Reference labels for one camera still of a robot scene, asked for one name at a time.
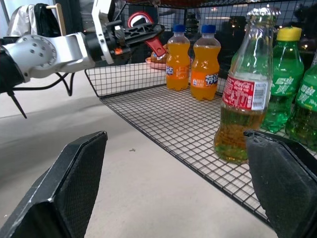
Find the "blue bottle cap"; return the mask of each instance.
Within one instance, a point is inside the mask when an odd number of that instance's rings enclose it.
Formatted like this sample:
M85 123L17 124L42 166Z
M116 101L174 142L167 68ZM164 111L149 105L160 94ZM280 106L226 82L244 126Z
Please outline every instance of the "blue bottle cap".
M184 25L174 25L173 32L185 32Z
M216 26L215 25L203 25L202 33L215 33Z

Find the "coca-cola bottle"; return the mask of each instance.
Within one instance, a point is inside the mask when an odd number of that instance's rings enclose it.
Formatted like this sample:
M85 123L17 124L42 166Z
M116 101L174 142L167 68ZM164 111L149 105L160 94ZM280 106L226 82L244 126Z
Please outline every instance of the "coca-cola bottle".
M233 60L221 103L214 147L221 159L247 162L243 132L259 129L272 83L272 40L278 9L255 8L248 13L249 31Z

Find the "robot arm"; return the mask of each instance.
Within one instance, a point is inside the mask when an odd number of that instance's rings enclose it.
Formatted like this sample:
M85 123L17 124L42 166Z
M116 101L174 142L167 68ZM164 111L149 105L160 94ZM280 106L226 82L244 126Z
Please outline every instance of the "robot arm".
M75 73L101 60L124 64L133 48L164 31L164 26L144 23L124 29L121 20L109 22L114 2L95 0L92 16L96 32L74 33L55 38L26 35L0 48L0 93L12 96L12 88L30 78L56 72Z

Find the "bottle label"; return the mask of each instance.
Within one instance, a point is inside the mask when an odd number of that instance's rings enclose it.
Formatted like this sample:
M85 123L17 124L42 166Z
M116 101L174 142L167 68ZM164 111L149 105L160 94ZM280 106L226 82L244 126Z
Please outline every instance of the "bottle label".
M289 96L297 92L302 75L286 77L273 76L271 94L275 96Z
M303 82L297 93L296 103L303 108L317 112L317 87Z
M228 76L222 100L227 105L240 109L263 110L267 88L267 81L244 81Z
M166 66L166 76L169 79L184 79L189 77L189 65L187 66Z
M197 88L216 87L218 82L218 73L206 74L192 70L191 86Z

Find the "yellow bottle cap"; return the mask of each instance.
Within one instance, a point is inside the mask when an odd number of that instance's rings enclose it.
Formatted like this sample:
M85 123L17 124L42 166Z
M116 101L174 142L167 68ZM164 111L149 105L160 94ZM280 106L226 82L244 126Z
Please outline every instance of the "yellow bottle cap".
M298 27L284 27L279 29L276 40L278 41L299 41L302 29Z

